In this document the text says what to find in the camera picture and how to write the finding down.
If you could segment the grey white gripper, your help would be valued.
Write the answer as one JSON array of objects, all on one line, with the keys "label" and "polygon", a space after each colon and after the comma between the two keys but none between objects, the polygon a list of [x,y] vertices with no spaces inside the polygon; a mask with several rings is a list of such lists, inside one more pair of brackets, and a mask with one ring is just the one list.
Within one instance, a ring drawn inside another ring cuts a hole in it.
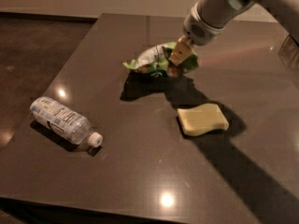
[{"label": "grey white gripper", "polygon": [[197,2],[183,23],[185,35],[177,41],[169,61],[179,66],[193,54],[194,45],[207,45],[221,34],[224,26],[222,8]]}]

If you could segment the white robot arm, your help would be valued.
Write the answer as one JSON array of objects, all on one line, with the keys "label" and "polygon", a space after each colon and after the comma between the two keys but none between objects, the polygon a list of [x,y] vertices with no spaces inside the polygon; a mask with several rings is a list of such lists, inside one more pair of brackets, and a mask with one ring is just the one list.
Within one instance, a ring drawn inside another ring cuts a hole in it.
[{"label": "white robot arm", "polygon": [[183,23],[184,35],[178,40],[170,61],[183,63],[194,46],[210,43],[236,16],[258,4],[299,42],[299,0],[198,0]]}]

